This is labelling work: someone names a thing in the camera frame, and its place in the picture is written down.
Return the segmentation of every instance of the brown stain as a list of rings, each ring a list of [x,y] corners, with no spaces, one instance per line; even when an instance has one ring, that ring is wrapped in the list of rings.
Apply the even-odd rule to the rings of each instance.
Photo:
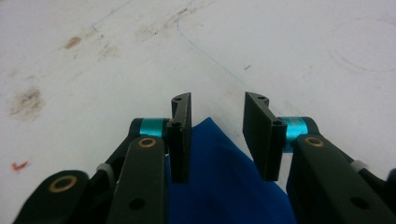
[[[96,32],[94,30],[90,30],[88,33],[85,34],[85,38],[90,38],[91,36],[95,35]]]
[[[73,48],[75,45],[79,44],[79,42],[81,42],[81,38],[78,36],[75,36],[73,38],[71,38],[69,40],[69,42],[67,42],[67,44],[64,46],[65,49],[71,49]]]
[[[176,13],[173,16],[171,16],[170,18],[168,18],[167,20],[164,20],[160,23],[156,22],[149,26],[143,25],[136,32],[135,36],[139,42],[145,42],[146,40],[152,38],[153,36],[158,35],[170,28],[176,28],[176,24],[179,20],[186,18],[190,15],[193,15],[206,7],[209,7],[214,2],[215,1],[211,1],[211,2],[207,3],[206,5],[200,5],[200,6],[193,7],[193,8],[184,8],[184,9],[180,10],[178,13]]]
[[[9,115],[23,120],[35,120],[44,105],[40,90],[32,88],[16,96]]]
[[[109,58],[117,58],[120,56],[120,50],[116,46],[111,46],[109,42],[107,42],[102,50],[99,52],[98,62],[105,61]]]

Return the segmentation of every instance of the white table surface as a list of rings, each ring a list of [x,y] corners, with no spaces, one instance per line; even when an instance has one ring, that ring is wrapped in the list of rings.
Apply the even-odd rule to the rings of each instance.
[[[171,117],[184,92],[193,125],[212,117],[247,154],[254,91],[381,178],[396,167],[395,1],[3,0],[0,31],[0,223],[46,177],[92,176],[132,119]]]

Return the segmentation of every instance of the black plastic bracket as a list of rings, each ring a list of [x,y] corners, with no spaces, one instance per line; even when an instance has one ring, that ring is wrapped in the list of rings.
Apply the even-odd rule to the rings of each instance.
[[[172,116],[166,124],[172,182],[187,183],[191,154],[191,94],[172,99]]]
[[[87,187],[88,176],[81,171],[52,175],[25,202],[14,223],[74,223]]]
[[[142,136],[129,146],[106,223],[166,223],[165,144]]]
[[[320,135],[294,142],[287,191],[298,223],[396,223],[396,217]]]
[[[265,96],[246,92],[243,133],[262,179],[277,181],[288,125],[268,105]]]

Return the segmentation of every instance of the mounting hole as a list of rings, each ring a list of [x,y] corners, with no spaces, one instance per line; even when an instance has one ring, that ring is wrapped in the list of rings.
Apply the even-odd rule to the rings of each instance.
[[[313,147],[323,147],[324,142],[316,137],[307,137],[305,142]]]
[[[273,121],[273,124],[274,125],[282,125],[283,123],[280,120],[275,120],[275,121]]]
[[[135,198],[129,202],[129,208],[131,210],[140,210],[146,205],[146,202],[142,198]]]
[[[177,128],[177,127],[180,127],[180,126],[181,126],[181,123],[179,123],[179,122],[176,122],[176,123],[172,124],[172,127],[174,127],[174,128]]]
[[[64,175],[54,180],[49,185],[49,191],[53,193],[64,192],[71,189],[77,183],[77,178],[74,175]]]
[[[140,147],[153,147],[156,143],[157,141],[154,138],[143,138],[137,144]]]
[[[359,198],[359,197],[352,197],[349,199],[353,205],[361,208],[361,209],[369,209],[370,204],[368,204],[364,199]]]

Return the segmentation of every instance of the blue cloth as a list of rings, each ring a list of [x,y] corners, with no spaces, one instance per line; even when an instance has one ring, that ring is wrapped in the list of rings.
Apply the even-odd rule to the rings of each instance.
[[[211,118],[192,129],[188,185],[172,184],[167,162],[170,224],[296,223],[287,195]]]

